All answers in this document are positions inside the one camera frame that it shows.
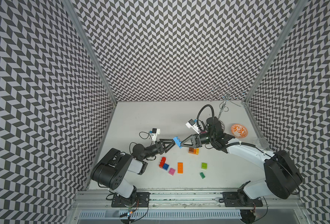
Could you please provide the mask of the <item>brown lego brick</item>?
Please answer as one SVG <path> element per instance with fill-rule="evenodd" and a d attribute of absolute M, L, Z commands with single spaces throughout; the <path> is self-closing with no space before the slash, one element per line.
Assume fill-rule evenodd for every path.
<path fill-rule="evenodd" d="M 195 150 L 194 150 L 194 148 L 189 148 L 188 152 L 189 152 L 190 154 L 195 154 Z"/>

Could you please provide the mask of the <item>light blue lego plate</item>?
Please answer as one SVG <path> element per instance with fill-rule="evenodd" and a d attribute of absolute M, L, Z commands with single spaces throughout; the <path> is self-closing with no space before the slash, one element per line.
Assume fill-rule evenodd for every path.
<path fill-rule="evenodd" d="M 182 148 L 181 140 L 177 136 L 173 138 L 173 141 L 179 148 Z"/>

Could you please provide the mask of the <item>blue small lego brick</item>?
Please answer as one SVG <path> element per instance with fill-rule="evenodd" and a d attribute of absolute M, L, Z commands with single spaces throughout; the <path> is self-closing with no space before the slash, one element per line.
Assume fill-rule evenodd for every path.
<path fill-rule="evenodd" d="M 169 169 L 169 165 L 168 164 L 164 164 L 163 167 L 162 167 L 164 170 L 168 170 Z"/>

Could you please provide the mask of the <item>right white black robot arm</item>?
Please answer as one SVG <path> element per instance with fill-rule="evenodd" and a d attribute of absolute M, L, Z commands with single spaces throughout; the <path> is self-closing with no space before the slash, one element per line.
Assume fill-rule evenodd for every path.
<path fill-rule="evenodd" d="M 206 122 L 191 119 L 188 124 L 196 126 L 198 132 L 183 141 L 175 137 L 174 141 L 179 147 L 198 148 L 210 144 L 214 149 L 243 158 L 264 171 L 263 178 L 254 182 L 247 181 L 237 189 L 236 199 L 240 204 L 245 205 L 249 200 L 268 195 L 287 199 L 300 190 L 303 177 L 286 151 L 260 149 L 225 133 L 214 111 Z"/>

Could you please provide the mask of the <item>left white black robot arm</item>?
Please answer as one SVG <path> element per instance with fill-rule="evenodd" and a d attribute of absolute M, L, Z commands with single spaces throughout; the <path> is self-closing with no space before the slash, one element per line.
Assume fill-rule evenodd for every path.
<path fill-rule="evenodd" d="M 174 146 L 173 139 L 160 139 L 148 147 L 135 144 L 131 154 L 112 148 L 92 169 L 91 180 L 125 199 L 130 199 L 136 195 L 136 187 L 125 180 L 126 173 L 142 175 L 147 168 L 146 159 L 165 154 Z"/>

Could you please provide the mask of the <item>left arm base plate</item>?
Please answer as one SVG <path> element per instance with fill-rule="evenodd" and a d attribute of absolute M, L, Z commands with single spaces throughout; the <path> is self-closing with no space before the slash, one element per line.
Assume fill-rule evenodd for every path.
<path fill-rule="evenodd" d="M 129 198 L 122 197 L 120 195 L 115 195 L 111 202 L 112 208 L 128 208 L 128 207 L 138 207 L 145 208 L 148 206 L 150 200 L 150 192 L 136 192 L 133 193 Z"/>

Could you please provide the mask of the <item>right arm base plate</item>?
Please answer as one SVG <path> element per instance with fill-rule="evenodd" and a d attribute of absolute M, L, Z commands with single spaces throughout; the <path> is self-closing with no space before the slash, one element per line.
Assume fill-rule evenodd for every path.
<path fill-rule="evenodd" d="M 226 207 L 263 207 L 261 198 L 250 199 L 246 195 L 239 192 L 223 192 L 220 199 Z"/>

